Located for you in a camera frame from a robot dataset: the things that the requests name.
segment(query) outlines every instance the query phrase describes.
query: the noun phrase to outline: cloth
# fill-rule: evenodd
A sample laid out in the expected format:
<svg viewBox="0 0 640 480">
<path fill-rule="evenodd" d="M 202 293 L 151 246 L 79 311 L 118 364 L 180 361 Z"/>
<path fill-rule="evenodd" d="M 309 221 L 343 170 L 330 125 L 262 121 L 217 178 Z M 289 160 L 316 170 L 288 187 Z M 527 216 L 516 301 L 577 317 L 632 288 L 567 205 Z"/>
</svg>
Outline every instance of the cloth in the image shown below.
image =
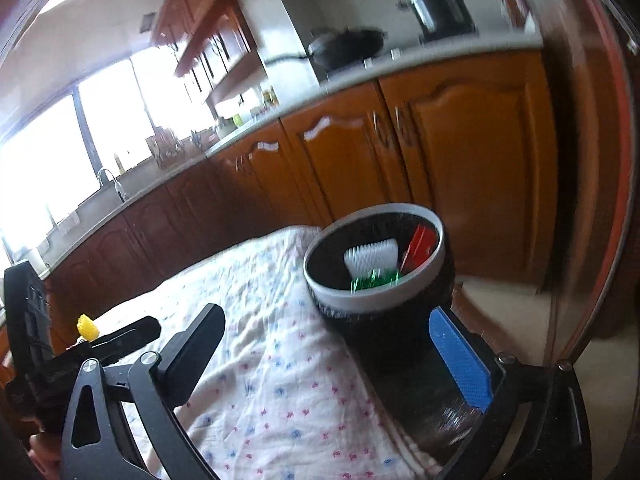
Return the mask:
<svg viewBox="0 0 640 480">
<path fill-rule="evenodd" d="M 315 228 L 287 228 L 184 270 L 96 320 L 102 334 L 158 318 L 159 351 L 207 303 L 226 331 L 190 401 L 175 413 L 222 480 L 432 478 L 439 464 L 387 415 L 343 339 L 312 302 L 303 257 Z M 132 404 L 149 471 L 167 478 Z"/>
</svg>

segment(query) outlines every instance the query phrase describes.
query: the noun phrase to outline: beige tile floor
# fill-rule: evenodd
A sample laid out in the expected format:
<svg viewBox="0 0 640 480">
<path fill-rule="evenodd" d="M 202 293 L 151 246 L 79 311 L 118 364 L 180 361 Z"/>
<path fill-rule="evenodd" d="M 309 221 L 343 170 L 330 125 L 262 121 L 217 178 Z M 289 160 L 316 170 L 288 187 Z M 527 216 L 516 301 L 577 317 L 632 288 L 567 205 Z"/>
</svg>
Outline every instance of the beige tile floor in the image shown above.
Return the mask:
<svg viewBox="0 0 640 480">
<path fill-rule="evenodd" d="M 549 294 L 526 287 L 462 280 L 464 293 L 516 340 L 530 364 L 543 359 Z M 575 364 L 587 408 L 593 480 L 603 480 L 620 458 L 631 422 L 638 380 L 638 325 L 632 313 L 617 336 L 592 340 Z"/>
</svg>

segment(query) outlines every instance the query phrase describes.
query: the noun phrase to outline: countertop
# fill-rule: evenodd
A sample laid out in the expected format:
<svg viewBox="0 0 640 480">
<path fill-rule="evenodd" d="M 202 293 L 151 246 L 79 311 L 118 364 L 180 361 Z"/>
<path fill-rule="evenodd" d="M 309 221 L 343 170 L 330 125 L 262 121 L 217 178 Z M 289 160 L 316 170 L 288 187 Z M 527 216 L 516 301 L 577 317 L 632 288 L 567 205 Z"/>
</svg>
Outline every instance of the countertop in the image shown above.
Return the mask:
<svg viewBox="0 0 640 480">
<path fill-rule="evenodd" d="M 340 90 L 344 90 L 345 88 L 422 64 L 486 52 L 529 49 L 542 49 L 542 37 L 537 31 L 524 32 L 522 30 L 508 30 L 493 34 L 482 33 L 476 36 L 447 38 L 445 40 L 435 41 L 426 46 L 417 46 L 404 50 L 399 54 L 399 57 L 396 57 L 395 59 L 392 59 L 391 56 L 389 56 L 375 60 L 368 68 L 359 66 L 350 70 L 345 70 L 339 75 L 332 77 L 329 81 L 320 84 L 318 87 L 302 92 L 298 99 L 282 103 L 258 118 L 243 124 L 237 130 L 209 148 L 206 153 L 191 158 L 184 164 L 169 170 L 162 176 L 162 178 L 156 180 L 150 186 L 139 190 L 125 203 L 114 209 L 114 211 L 109 213 L 105 218 L 89 229 L 77 242 L 71 245 L 71 247 L 69 247 L 54 264 L 50 265 L 49 270 L 41 274 L 40 277 L 41 279 L 46 278 L 67 256 L 69 256 L 69 254 L 94 234 L 100 227 L 105 225 L 109 220 L 117 216 L 128 206 L 153 191 L 155 188 L 162 186 L 165 182 L 171 180 L 173 177 L 188 168 L 195 166 L 206 158 L 228 148 L 233 143 L 238 142 L 238 140 L 245 138 L 267 124 L 272 123 L 280 117 L 292 113 L 305 105 L 311 104 L 328 95 L 339 92 Z"/>
</svg>

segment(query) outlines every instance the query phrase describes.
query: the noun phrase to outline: green plastic wrapper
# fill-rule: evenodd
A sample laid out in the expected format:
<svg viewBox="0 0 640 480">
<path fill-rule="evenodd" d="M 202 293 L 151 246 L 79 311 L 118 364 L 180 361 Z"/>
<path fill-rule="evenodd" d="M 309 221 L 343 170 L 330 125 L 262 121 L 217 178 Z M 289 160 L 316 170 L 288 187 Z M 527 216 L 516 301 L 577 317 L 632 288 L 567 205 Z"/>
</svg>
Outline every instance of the green plastic wrapper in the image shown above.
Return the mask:
<svg viewBox="0 0 640 480">
<path fill-rule="evenodd" d="M 351 282 L 351 291 L 356 292 L 357 290 L 364 290 L 366 288 L 388 285 L 389 283 L 397 282 L 401 277 L 399 270 L 388 270 L 387 272 L 372 270 L 369 276 L 353 280 Z"/>
</svg>

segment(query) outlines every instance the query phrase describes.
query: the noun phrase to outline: faucet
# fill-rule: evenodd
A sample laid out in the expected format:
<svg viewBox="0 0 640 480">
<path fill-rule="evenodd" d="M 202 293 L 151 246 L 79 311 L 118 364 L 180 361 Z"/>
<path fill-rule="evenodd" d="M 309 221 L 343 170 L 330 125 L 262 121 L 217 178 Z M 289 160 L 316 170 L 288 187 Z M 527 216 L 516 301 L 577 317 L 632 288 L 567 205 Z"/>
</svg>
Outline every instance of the faucet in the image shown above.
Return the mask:
<svg viewBox="0 0 640 480">
<path fill-rule="evenodd" d="M 103 173 L 106 174 L 107 172 L 109 172 L 109 174 L 111 175 L 111 178 L 113 179 L 113 186 L 116 189 L 116 193 L 118 194 L 118 196 L 120 197 L 120 200 L 122 200 L 122 203 L 124 204 L 125 200 L 127 199 L 127 194 L 124 192 L 124 189 L 122 189 L 122 184 L 118 182 L 118 179 L 114 176 L 114 174 L 108 168 L 100 168 L 100 170 L 98 170 L 98 173 L 96 174 L 98 177 L 98 183 L 100 183 L 100 187 L 104 186 L 104 183 L 102 182 L 102 174 Z"/>
</svg>

